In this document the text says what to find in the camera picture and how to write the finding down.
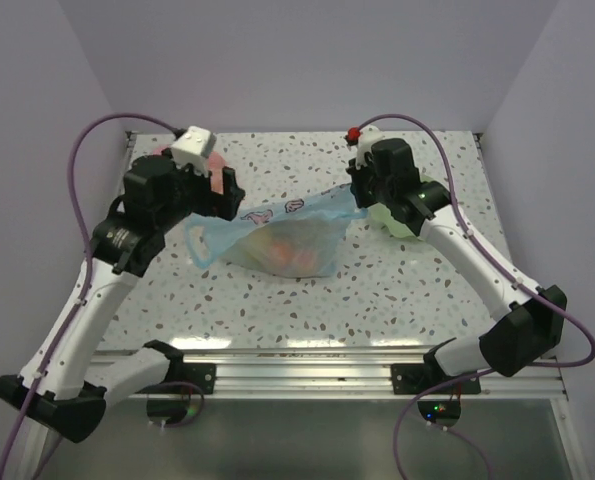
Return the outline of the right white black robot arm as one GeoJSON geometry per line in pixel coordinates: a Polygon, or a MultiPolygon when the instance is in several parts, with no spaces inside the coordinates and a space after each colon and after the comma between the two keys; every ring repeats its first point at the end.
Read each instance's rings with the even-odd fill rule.
{"type": "Polygon", "coordinates": [[[428,389],[445,392],[458,376],[491,369],[506,377],[536,361],[561,340],[567,306],[557,286],[541,287],[502,272],[513,265],[471,224],[460,225],[449,190],[422,179],[411,146],[401,138],[370,133],[357,142],[347,171],[360,208],[385,206],[391,216],[438,250],[468,282],[488,309],[494,325],[475,337],[451,339],[424,357],[428,389]]]}

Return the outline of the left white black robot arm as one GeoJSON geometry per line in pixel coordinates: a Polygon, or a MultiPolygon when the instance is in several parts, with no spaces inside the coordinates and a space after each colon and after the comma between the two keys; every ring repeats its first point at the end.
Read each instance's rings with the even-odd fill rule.
{"type": "Polygon", "coordinates": [[[183,354],[158,340],[107,367],[88,372],[90,360],[124,299],[165,249],[165,236],[192,214],[233,220],[245,192],[234,169],[222,170],[222,189],[192,165],[169,155],[142,156],[123,177],[123,192],[111,204],[58,320],[31,361],[16,375],[0,377],[0,399],[20,413],[80,443],[107,409],[143,390],[188,392],[183,354]]]}

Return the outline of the blue printed plastic bag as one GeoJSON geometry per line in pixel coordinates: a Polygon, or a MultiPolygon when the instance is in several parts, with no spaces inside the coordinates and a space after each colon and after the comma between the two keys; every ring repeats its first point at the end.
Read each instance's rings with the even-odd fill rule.
{"type": "Polygon", "coordinates": [[[329,277],[336,271],[337,248],[350,224],[366,216],[356,206],[350,186],[335,186],[315,195],[255,207],[232,221],[194,216],[184,226],[189,256],[206,269],[217,261],[283,278],[329,277]],[[270,247],[289,243],[317,256],[314,270],[299,272],[274,265],[270,247]]]}

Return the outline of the orange mandarin fruit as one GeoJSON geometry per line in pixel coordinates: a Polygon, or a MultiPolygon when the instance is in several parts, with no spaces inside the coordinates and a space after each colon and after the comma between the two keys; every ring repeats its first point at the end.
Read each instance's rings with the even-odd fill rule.
{"type": "Polygon", "coordinates": [[[297,248],[289,243],[275,243],[269,250],[270,258],[278,268],[310,272],[315,269],[317,256],[310,249],[297,248]]]}

